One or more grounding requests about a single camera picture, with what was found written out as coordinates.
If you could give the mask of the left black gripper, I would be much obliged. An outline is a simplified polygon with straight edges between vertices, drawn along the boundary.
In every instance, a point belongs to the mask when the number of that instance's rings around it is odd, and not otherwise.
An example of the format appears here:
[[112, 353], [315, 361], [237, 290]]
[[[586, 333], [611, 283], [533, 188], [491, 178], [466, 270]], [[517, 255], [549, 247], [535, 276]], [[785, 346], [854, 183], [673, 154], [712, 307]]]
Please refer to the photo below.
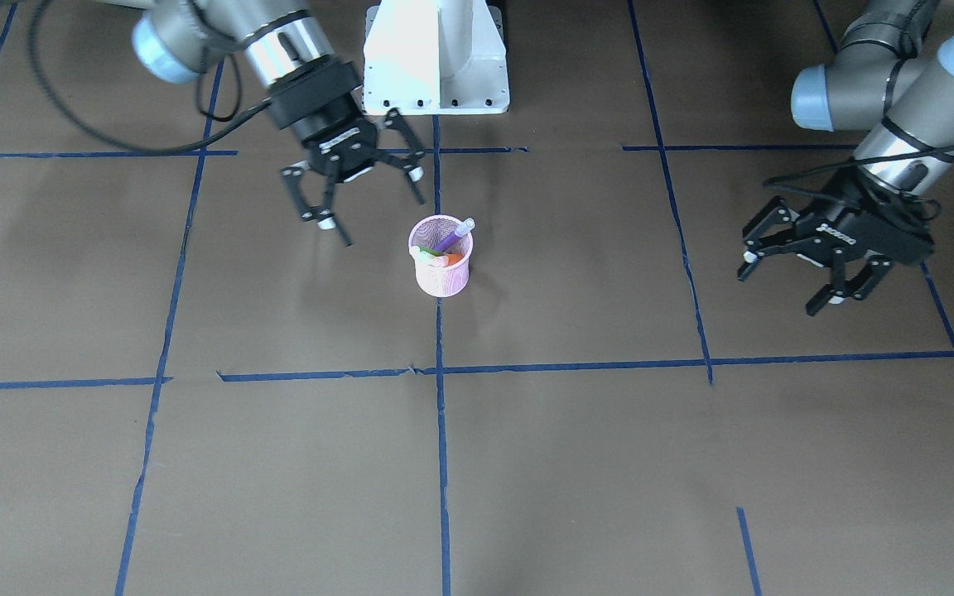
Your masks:
[[857, 170], [835, 173], [821, 191], [795, 192], [810, 203], [795, 210], [776, 195], [744, 226], [737, 280], [746, 282], [777, 254], [829, 269], [830, 281], [805, 305], [807, 316], [866, 300], [894, 267], [915, 267], [932, 254], [923, 208]]

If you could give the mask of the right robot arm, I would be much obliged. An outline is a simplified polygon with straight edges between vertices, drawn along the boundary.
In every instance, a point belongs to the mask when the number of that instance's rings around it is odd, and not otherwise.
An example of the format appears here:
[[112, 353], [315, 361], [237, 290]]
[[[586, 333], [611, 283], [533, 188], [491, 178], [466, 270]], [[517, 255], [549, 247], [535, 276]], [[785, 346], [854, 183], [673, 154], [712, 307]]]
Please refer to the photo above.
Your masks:
[[336, 188], [378, 163], [401, 171], [424, 203], [419, 137], [396, 108], [379, 121], [364, 116], [356, 65], [335, 52], [306, 1], [157, 1], [133, 28], [132, 48], [149, 72], [175, 84], [223, 58], [248, 60], [265, 89], [262, 107], [306, 153], [280, 172], [300, 219], [348, 242], [333, 209]]

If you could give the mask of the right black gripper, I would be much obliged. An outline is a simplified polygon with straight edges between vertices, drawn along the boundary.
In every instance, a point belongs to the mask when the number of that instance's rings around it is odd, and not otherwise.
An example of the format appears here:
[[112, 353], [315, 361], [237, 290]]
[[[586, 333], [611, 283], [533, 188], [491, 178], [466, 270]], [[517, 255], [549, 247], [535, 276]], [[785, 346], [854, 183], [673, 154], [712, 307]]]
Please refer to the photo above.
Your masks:
[[[283, 167], [280, 180], [303, 222], [315, 222], [323, 231], [336, 231], [349, 248], [353, 240], [338, 223], [335, 189], [366, 173], [382, 162], [402, 172], [414, 200], [423, 206], [419, 189], [424, 176], [421, 161], [424, 144], [397, 107], [390, 107], [381, 127], [368, 120], [354, 97], [359, 77], [350, 63], [341, 60], [313, 60], [270, 84], [268, 113], [280, 129], [289, 129], [306, 151], [306, 161]], [[379, 131], [397, 132], [407, 146], [405, 155], [395, 155], [378, 147]], [[311, 204], [302, 189], [307, 172], [323, 175], [323, 199]]]

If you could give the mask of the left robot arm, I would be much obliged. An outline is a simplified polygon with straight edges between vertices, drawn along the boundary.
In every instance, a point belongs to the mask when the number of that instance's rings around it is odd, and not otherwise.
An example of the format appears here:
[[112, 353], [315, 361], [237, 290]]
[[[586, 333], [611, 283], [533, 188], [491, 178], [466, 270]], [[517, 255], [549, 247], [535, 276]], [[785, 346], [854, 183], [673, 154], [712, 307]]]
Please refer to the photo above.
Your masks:
[[864, 300], [894, 267], [916, 267], [934, 250], [942, 211], [927, 192], [954, 165], [954, 34], [924, 58], [936, 1], [870, 1], [845, 31], [836, 57], [799, 73], [794, 122], [811, 131], [860, 131], [847, 160], [764, 182], [776, 191], [744, 227], [749, 279], [777, 254], [826, 269], [808, 302]]

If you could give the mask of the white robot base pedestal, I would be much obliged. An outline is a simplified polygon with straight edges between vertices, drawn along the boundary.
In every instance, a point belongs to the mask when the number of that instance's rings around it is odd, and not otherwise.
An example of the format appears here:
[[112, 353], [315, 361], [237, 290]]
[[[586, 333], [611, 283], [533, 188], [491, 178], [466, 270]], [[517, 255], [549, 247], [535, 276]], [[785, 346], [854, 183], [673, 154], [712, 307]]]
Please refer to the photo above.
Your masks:
[[379, 2], [366, 12], [363, 54], [367, 114], [501, 114], [510, 106], [499, 1]]

